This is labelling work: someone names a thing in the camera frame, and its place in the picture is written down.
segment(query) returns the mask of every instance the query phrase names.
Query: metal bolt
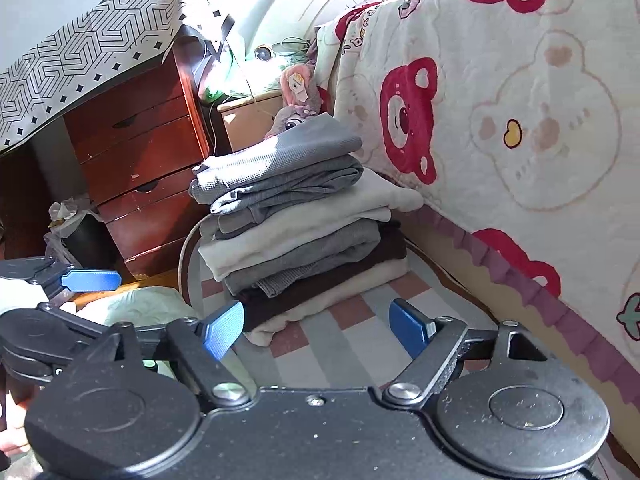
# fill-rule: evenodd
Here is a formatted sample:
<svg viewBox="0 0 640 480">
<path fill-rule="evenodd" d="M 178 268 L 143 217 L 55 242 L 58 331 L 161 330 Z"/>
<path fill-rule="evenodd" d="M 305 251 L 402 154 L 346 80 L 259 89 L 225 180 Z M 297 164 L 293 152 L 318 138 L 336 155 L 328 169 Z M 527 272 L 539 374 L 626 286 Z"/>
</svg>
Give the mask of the metal bolt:
<svg viewBox="0 0 640 480">
<path fill-rule="evenodd" d="M 390 396 L 401 400 L 414 400 L 420 397 L 422 390 L 420 386 L 411 383 L 394 383 L 388 387 L 387 392 Z"/>
<path fill-rule="evenodd" d="M 235 403 L 246 396 L 246 390 L 238 383 L 220 383 L 213 387 L 215 397 L 226 402 Z"/>
<path fill-rule="evenodd" d="M 319 406 L 324 406 L 326 400 L 324 400 L 322 397 L 319 397 L 317 395 L 309 395 L 306 398 L 306 403 L 309 406 L 313 406 L 315 408 L 319 407 Z"/>
</svg>

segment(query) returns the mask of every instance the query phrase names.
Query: drawer handle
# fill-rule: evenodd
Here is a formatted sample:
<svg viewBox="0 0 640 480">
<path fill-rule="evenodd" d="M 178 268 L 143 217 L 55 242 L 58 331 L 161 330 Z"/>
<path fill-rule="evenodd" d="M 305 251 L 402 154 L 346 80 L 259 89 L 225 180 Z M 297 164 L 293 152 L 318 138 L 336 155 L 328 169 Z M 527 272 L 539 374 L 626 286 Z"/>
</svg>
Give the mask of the drawer handle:
<svg viewBox="0 0 640 480">
<path fill-rule="evenodd" d="M 115 123 L 112 128 L 127 128 L 129 126 L 131 126 L 133 124 L 133 121 L 136 120 L 136 116 L 138 114 L 133 114 L 131 117 L 127 117 L 126 119 L 123 119 L 117 123 Z"/>
<path fill-rule="evenodd" d="M 139 192 L 139 193 L 150 193 L 152 192 L 156 186 L 158 185 L 158 180 L 152 180 L 151 182 L 147 182 L 146 184 L 143 184 L 142 186 L 138 186 L 135 191 Z"/>
</svg>

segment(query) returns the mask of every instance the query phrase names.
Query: stack of folded clothes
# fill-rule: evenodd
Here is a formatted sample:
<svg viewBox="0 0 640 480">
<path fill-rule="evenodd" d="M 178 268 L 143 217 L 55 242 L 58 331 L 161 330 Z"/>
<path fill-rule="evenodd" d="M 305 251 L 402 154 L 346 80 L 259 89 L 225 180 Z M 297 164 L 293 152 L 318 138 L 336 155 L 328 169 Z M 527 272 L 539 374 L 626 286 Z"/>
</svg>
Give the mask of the stack of folded clothes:
<svg viewBox="0 0 640 480">
<path fill-rule="evenodd" d="M 407 272 L 391 210 L 422 197 L 363 169 L 349 155 L 361 145 L 322 114 L 196 168 L 190 193 L 213 214 L 200 254 L 244 305 L 250 341 Z"/>
</svg>

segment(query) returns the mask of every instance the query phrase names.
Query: dark gray folded garment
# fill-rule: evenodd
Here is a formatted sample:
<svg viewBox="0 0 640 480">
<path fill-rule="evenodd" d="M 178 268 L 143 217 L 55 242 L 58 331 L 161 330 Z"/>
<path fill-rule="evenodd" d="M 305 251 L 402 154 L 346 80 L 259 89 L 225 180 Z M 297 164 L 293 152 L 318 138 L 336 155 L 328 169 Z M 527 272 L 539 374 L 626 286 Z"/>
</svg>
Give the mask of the dark gray folded garment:
<svg viewBox="0 0 640 480">
<path fill-rule="evenodd" d="M 228 234 L 262 223 L 286 207 L 353 186 L 361 176 L 362 165 L 351 155 L 343 155 L 237 187 L 217 199 L 211 212 L 220 215 L 218 227 Z"/>
<path fill-rule="evenodd" d="M 327 272 L 343 264 L 359 262 L 379 242 L 378 223 L 363 218 L 278 258 L 236 270 L 224 282 L 233 295 L 245 288 L 255 287 L 260 288 L 268 298 L 273 298 L 297 280 Z"/>
<path fill-rule="evenodd" d="M 239 187 L 347 155 L 361 146 L 359 136 L 320 114 L 240 152 L 210 156 L 194 168 L 189 193 L 200 204 L 213 204 Z"/>
</svg>

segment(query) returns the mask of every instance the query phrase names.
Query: wooden dresser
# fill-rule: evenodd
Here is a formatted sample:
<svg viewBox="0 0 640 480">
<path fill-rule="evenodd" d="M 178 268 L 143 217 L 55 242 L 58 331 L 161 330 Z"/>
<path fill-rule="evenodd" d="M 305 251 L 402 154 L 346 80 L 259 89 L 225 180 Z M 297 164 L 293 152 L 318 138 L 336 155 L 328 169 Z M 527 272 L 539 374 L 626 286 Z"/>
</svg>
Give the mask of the wooden dresser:
<svg viewBox="0 0 640 480">
<path fill-rule="evenodd" d="M 65 114 L 89 196 L 137 278 L 177 267 L 184 239 L 208 212 L 187 192 L 191 169 L 211 151 L 192 62 L 174 46 L 161 66 Z"/>
</svg>

